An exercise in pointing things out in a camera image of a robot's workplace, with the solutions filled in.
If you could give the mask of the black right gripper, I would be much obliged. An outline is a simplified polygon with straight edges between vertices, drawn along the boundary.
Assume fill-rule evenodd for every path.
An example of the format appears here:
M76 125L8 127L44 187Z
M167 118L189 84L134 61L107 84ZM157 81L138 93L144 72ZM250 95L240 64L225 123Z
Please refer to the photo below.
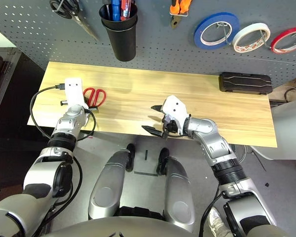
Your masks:
M162 110L162 105L153 105L151 106L151 109L160 113L164 113ZM178 132L176 122L174 120L171 120L169 116L165 115L162 119L162 123L162 131L159 131L156 128L148 125L142 125L142 128L151 135L162 138L180 138L185 136L184 134L180 134Z

